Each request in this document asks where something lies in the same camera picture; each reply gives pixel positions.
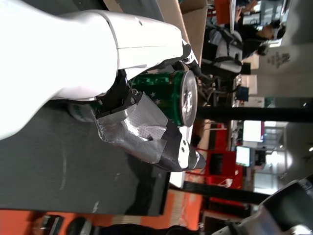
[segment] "desk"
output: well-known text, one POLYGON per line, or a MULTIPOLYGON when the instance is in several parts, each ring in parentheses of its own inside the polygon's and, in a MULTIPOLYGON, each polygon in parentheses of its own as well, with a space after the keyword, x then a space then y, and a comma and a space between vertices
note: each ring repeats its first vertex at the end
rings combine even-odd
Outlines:
POLYGON ((157 216, 168 181, 55 102, 0 141, 0 209, 157 216))

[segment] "duct tape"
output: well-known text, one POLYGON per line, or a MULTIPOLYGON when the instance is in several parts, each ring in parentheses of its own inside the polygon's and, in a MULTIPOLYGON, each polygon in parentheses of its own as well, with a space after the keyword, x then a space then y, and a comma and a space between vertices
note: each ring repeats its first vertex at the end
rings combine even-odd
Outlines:
POLYGON ((137 104, 95 120, 103 141, 151 164, 158 163, 162 156, 167 122, 165 114, 145 93, 137 104))

